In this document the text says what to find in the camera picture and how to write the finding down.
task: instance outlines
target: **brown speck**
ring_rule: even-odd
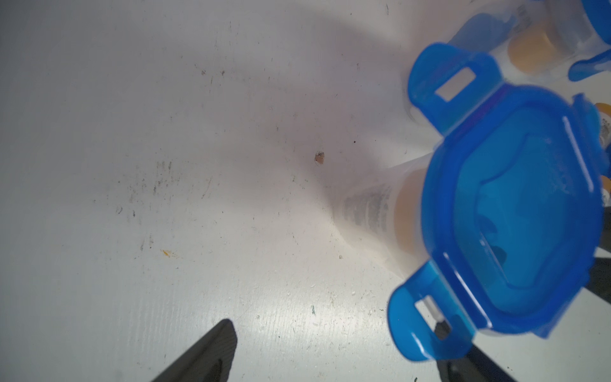
[[[323,164],[324,163],[324,153],[322,151],[317,152],[316,155],[314,156],[314,160],[318,164]]]

